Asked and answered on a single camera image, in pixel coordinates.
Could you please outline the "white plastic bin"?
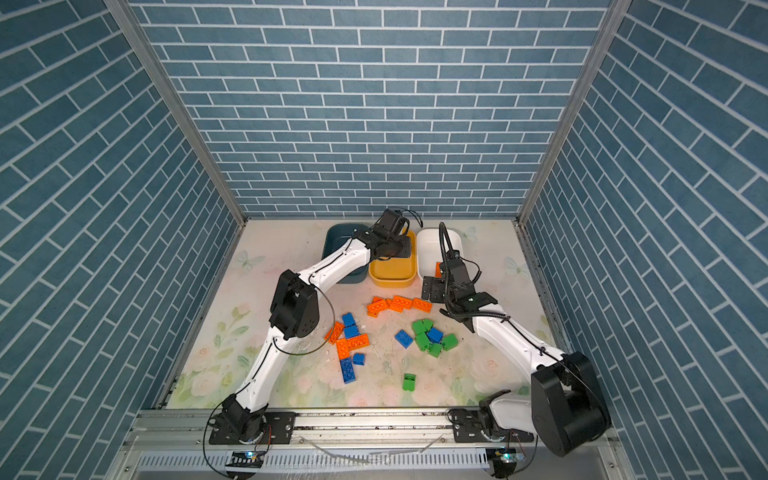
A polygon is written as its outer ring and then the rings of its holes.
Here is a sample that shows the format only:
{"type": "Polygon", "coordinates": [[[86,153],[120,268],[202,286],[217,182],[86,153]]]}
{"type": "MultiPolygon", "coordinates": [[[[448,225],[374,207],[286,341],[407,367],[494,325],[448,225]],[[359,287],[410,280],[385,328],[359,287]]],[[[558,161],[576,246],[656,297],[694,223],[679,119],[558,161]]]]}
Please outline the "white plastic bin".
{"type": "Polygon", "coordinates": [[[434,277],[436,265],[442,262],[438,228],[425,228],[416,234],[417,274],[434,277]]]}

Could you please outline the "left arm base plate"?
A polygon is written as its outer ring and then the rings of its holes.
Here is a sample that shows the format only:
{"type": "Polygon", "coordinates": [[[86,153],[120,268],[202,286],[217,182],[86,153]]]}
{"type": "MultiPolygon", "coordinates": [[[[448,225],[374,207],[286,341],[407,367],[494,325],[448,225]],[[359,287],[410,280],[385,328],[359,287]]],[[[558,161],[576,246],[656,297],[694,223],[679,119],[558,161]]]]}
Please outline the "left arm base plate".
{"type": "Polygon", "coordinates": [[[266,411],[235,420],[229,413],[217,413],[209,422],[208,442],[212,445],[290,443],[297,414],[289,411],[266,411]]]}

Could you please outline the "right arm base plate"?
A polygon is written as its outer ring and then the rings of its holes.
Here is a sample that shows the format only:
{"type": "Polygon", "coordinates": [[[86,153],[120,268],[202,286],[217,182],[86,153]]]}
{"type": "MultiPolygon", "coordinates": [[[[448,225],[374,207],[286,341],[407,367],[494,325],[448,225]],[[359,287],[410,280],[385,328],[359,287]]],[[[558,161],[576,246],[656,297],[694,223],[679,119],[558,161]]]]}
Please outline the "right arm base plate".
{"type": "Polygon", "coordinates": [[[534,435],[530,432],[500,427],[487,409],[452,408],[447,411],[446,417],[452,425],[456,443],[534,441],[534,435]]]}

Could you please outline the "green lego brick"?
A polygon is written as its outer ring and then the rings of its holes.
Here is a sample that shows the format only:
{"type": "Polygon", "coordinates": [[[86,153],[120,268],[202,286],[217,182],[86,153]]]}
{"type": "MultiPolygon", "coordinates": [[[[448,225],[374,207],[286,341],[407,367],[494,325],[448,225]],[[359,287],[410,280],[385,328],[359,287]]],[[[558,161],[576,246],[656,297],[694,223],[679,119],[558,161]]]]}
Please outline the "green lego brick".
{"type": "Polygon", "coordinates": [[[432,343],[428,349],[428,354],[434,358],[438,358],[443,351],[443,346],[440,343],[432,343]]]}
{"type": "Polygon", "coordinates": [[[421,351],[426,351],[431,347],[431,342],[425,333],[416,334],[414,341],[421,351]]]}
{"type": "Polygon", "coordinates": [[[442,348],[445,351],[450,351],[456,348],[458,344],[459,344],[459,340],[454,334],[445,335],[441,340],[442,348]]]}
{"type": "Polygon", "coordinates": [[[432,329],[433,325],[434,323],[430,319],[416,320],[411,324],[415,335],[426,334],[432,329]]]}
{"type": "Polygon", "coordinates": [[[416,385],[416,375],[411,373],[405,373],[403,375],[402,389],[404,391],[413,392],[416,385]]]}

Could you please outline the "yellow plastic bin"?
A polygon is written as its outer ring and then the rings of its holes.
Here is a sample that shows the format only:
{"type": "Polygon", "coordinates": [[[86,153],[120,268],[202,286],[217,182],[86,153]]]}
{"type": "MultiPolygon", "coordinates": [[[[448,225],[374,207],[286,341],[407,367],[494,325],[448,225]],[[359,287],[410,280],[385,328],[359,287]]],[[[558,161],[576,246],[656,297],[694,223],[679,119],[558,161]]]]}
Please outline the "yellow plastic bin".
{"type": "Polygon", "coordinates": [[[369,276],[377,287],[405,288],[417,276],[418,261],[416,236],[408,233],[409,246],[404,253],[388,260],[374,260],[369,266],[369,276]]]}

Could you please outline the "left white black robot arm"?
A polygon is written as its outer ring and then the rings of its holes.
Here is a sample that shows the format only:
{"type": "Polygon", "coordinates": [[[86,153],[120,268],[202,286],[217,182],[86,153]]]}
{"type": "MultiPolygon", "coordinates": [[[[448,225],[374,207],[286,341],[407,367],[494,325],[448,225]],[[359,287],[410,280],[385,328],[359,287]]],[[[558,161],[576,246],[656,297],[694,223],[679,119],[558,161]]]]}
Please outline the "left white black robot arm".
{"type": "Polygon", "coordinates": [[[221,434],[221,444],[255,444],[267,432],[265,412],[273,387],[300,340],[320,321],[319,299],[353,271],[374,260],[389,260],[411,251],[410,221],[403,209],[387,208],[372,226],[355,232],[318,263],[278,278],[270,304],[264,344],[241,386],[212,411],[207,425],[221,434]]]}

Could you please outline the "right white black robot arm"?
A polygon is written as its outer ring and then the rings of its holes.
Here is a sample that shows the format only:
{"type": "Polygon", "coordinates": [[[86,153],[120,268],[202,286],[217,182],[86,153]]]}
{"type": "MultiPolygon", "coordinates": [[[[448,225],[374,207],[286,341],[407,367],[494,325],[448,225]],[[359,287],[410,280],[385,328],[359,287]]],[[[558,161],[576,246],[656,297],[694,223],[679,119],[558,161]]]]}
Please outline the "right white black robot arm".
{"type": "Polygon", "coordinates": [[[479,403],[475,424],[491,441],[530,434],[563,457],[601,437],[612,426],[596,371],[580,352],[566,353],[512,319],[498,301],[475,288],[466,260],[451,251],[441,276],[424,279],[424,292],[440,301],[440,312],[489,342],[529,376],[529,398],[500,390],[479,403]]]}

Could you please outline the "long blue lego brick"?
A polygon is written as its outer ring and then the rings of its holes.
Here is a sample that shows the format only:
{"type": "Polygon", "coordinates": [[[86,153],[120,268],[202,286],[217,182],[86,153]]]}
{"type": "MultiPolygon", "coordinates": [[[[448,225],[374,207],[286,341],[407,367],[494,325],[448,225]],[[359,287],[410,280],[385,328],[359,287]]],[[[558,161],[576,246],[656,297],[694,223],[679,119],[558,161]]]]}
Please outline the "long blue lego brick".
{"type": "Polygon", "coordinates": [[[343,382],[345,384],[349,384],[356,380],[356,376],[354,372],[354,364],[351,358],[341,359],[340,368],[341,368],[343,382]]]}

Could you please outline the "aluminium front rail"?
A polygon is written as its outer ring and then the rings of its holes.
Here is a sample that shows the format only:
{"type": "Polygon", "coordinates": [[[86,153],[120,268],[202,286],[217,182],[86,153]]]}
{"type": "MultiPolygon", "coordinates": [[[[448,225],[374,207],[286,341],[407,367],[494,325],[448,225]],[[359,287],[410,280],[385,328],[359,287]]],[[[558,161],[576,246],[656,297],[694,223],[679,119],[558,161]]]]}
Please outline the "aluminium front rail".
{"type": "MultiPolygon", "coordinates": [[[[434,441],[439,446],[467,444],[478,447],[501,448],[506,445],[526,448],[543,445],[533,442],[456,443],[452,425],[446,417],[449,407],[417,408],[268,408],[266,411],[289,411],[297,414],[293,435],[287,445],[248,444],[212,445],[208,442],[209,410],[143,410],[128,434],[126,445],[136,450],[234,450],[236,448],[294,447],[315,444],[325,449],[393,448],[405,450],[422,448],[434,441]]],[[[531,426],[518,425],[512,429],[530,432],[531,426]]]]}

